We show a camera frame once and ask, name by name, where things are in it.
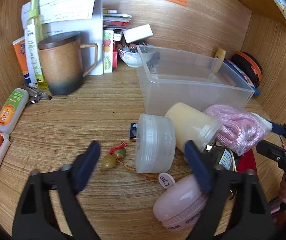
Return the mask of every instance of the mug handle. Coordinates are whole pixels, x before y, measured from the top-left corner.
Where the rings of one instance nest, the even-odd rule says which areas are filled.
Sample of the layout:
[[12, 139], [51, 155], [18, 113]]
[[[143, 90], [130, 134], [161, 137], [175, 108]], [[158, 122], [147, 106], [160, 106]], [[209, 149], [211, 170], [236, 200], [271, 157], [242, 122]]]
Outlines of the mug handle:
[[80, 49], [88, 48], [88, 47], [94, 47], [95, 48], [95, 62], [93, 65], [89, 66], [83, 73], [83, 78], [90, 73], [98, 64], [98, 45], [96, 43], [84, 43], [80, 45]]

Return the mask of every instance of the green spray bottle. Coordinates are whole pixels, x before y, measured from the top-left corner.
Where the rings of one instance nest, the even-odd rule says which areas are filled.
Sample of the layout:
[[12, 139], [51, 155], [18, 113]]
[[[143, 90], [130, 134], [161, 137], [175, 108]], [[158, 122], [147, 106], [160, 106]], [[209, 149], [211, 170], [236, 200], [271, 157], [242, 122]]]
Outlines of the green spray bottle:
[[30, 11], [29, 19], [27, 20], [27, 37], [26, 41], [28, 42], [28, 48], [30, 50], [33, 70], [37, 80], [37, 85], [44, 89], [48, 85], [45, 81], [40, 59], [37, 44], [43, 39], [42, 24], [41, 24], [41, 15], [39, 9], [39, 0], [31, 0], [30, 2]]

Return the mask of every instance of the cream cylindrical container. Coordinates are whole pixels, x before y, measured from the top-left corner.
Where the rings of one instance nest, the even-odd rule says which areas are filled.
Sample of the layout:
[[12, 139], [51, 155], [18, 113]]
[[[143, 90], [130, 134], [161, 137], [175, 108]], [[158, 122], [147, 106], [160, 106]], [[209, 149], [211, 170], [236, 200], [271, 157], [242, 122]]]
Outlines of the cream cylindrical container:
[[166, 113], [175, 129], [176, 147], [184, 153], [186, 141], [193, 140], [200, 151], [216, 137], [222, 123], [184, 103], [177, 103]]
[[205, 208], [207, 195], [203, 193], [193, 174], [168, 188], [154, 203], [153, 213], [169, 231], [192, 228]]

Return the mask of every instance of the ceramic mug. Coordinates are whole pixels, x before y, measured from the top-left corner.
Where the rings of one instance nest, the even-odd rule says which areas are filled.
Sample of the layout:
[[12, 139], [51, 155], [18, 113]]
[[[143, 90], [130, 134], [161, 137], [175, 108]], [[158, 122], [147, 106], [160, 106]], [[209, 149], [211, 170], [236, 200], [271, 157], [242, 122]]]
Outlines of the ceramic mug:
[[[95, 62], [83, 71], [80, 49], [88, 47], [95, 48]], [[98, 62], [98, 45], [81, 44], [80, 32], [50, 36], [38, 43], [38, 51], [44, 77], [54, 95], [67, 95], [77, 90]]]

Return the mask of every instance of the white bowl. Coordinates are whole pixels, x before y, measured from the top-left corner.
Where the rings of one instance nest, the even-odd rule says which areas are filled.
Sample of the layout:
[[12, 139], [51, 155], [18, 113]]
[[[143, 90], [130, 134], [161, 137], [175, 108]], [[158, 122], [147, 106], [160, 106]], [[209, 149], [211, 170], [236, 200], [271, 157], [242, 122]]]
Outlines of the white bowl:
[[[126, 52], [118, 49], [119, 55], [121, 59], [128, 65], [129, 67], [140, 67], [143, 65], [140, 54], [135, 52]], [[143, 58], [145, 62], [149, 62], [153, 57], [154, 52], [143, 53]]]

